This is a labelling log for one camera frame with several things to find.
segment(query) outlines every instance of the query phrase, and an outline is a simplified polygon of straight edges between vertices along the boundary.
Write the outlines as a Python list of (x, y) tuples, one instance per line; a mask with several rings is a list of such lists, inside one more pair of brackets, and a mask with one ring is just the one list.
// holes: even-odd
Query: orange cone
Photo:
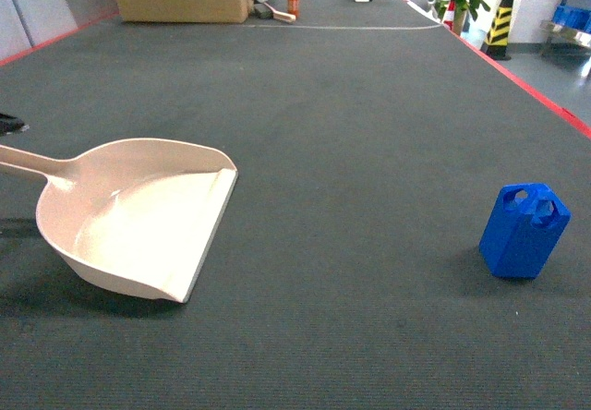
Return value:
[(450, 1), (450, 4), (443, 15), (443, 25), (453, 31), (453, 16), (455, 15), (455, 2)]

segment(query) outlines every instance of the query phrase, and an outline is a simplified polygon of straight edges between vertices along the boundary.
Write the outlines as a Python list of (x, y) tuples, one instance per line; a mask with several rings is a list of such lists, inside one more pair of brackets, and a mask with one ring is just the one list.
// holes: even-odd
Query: blue plastic jug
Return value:
[(570, 219), (546, 184), (505, 186), (480, 239), (480, 253), (494, 276), (536, 278)]

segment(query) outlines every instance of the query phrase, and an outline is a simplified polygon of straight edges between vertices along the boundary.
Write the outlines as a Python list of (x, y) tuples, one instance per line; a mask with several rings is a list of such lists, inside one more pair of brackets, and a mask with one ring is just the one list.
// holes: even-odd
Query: red tape line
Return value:
[(521, 87), (527, 93), (529, 93), (531, 96), (533, 96), (534, 98), (536, 98), (540, 103), (542, 103), (543, 105), (545, 105), (547, 108), (549, 108), (556, 115), (558, 115), (559, 117), (561, 117), (562, 119), (564, 119), (571, 126), (573, 126), (577, 130), (579, 130), (581, 133), (583, 133), (585, 136), (587, 136), (588, 138), (591, 139), (591, 127), (588, 126), (581, 119), (579, 119), (578, 117), (576, 117), (576, 115), (574, 115), (573, 113), (569, 112), (566, 108), (559, 106), (557, 103), (555, 103), (554, 101), (552, 101), (546, 95), (540, 93), (534, 87), (532, 87), (531, 85), (529, 85), (523, 79), (516, 77), (511, 71), (509, 71), (507, 68), (505, 68), (504, 66), (500, 65), (499, 63), (497, 63), (497, 61), (495, 61), (494, 59), (488, 57), (485, 53), (483, 53), (480, 50), (478, 50), (474, 45), (472, 45), (466, 39), (461, 38), (461, 37), (459, 37), (459, 38), (460, 38), (460, 40), (462, 40), (463, 43), (465, 43), (468, 47), (470, 47), (470, 49), (472, 51), (474, 51), (481, 58), (483, 58), (485, 61), (487, 61), (489, 64), (491, 64), (492, 66), (494, 66), (497, 70), (499, 70), (502, 75), (504, 75), (505, 77), (507, 77), (510, 80), (512, 80), (515, 84), (517, 84), (519, 87)]
[(14, 61), (16, 61), (16, 60), (18, 60), (18, 59), (20, 59), (22, 57), (28, 56), (31, 53), (35, 53), (37, 50), (41, 50), (43, 47), (46, 47), (47, 45), (50, 45), (52, 43), (61, 41), (62, 39), (67, 38), (68, 36), (71, 36), (74, 33), (78, 33), (79, 31), (84, 30), (84, 29), (90, 27), (91, 25), (98, 24), (102, 20), (114, 18), (118, 14), (119, 14), (119, 12), (116, 12), (116, 13), (113, 13), (111, 15), (107, 15), (107, 16), (103, 16), (103, 17), (97, 18), (97, 19), (95, 19), (95, 20), (93, 20), (93, 21), (91, 21), (91, 22), (89, 22), (87, 24), (84, 24), (84, 25), (78, 27), (77, 29), (73, 29), (73, 30), (68, 31), (68, 32), (66, 32), (64, 34), (60, 34), (59, 36), (56, 36), (56, 37), (50, 39), (49, 41), (41, 42), (38, 45), (35, 45), (34, 47), (31, 47), (31, 48), (29, 48), (27, 50), (23, 50), (20, 53), (13, 54), (12, 56), (9, 56), (9, 57), (7, 57), (5, 59), (0, 60), (0, 66), (5, 66), (6, 64), (9, 64), (11, 62), (14, 62)]

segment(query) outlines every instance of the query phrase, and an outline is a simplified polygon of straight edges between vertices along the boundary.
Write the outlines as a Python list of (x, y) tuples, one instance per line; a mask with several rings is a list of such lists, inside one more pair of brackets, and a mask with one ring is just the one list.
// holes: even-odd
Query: traffic cone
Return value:
[(482, 44), (481, 52), (486, 53), (496, 61), (508, 61), (507, 44), (509, 43), (509, 28), (513, 0), (501, 0), (487, 37)]
[(453, 31), (453, 17), (455, 16), (455, 2), (450, 1), (450, 4), (443, 15), (443, 25)]

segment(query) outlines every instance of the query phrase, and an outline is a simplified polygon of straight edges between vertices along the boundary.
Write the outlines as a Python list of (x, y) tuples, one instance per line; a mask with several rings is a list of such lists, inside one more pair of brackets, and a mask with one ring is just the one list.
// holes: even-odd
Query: floor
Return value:
[[(462, 37), (480, 48), (486, 33), (470, 30)], [(577, 54), (511, 53), (501, 64), (552, 101), (591, 126), (591, 57)]]

